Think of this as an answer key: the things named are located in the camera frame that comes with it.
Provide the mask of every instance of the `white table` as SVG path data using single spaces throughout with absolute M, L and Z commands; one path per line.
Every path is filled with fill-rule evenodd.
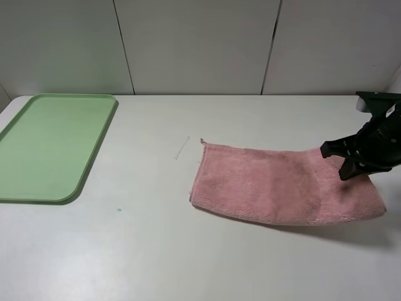
M 0 129 L 28 99 L 11 102 Z M 373 221 L 267 228 L 188 201 L 200 138 L 258 149 L 316 147 L 355 134 L 370 118 L 355 110 L 357 97 L 117 100 L 78 199 L 0 204 L 1 300 L 400 300 L 401 168 L 371 177 L 388 207 Z

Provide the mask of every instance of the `scratch mark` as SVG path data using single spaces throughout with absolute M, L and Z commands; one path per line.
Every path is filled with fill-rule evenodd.
M 183 149 L 184 146 L 187 144 L 189 138 L 190 138 L 190 136 L 188 136 L 187 139 L 185 140 L 184 144 L 182 144 L 182 147 L 181 147 L 180 150 L 178 151 L 177 155 L 175 155 L 174 160 L 178 160 L 178 156 L 181 154 L 182 149 Z

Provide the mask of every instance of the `towel fold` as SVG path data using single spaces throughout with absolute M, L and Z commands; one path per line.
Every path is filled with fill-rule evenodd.
M 344 158 L 303 152 L 204 145 L 190 201 L 223 216 L 255 223 L 328 225 L 386 212 L 365 174 L 341 181 Z

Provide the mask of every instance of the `plastic tray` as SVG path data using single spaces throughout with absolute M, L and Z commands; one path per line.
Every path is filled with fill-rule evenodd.
M 34 96 L 0 133 L 0 202 L 69 202 L 118 102 L 111 95 Z

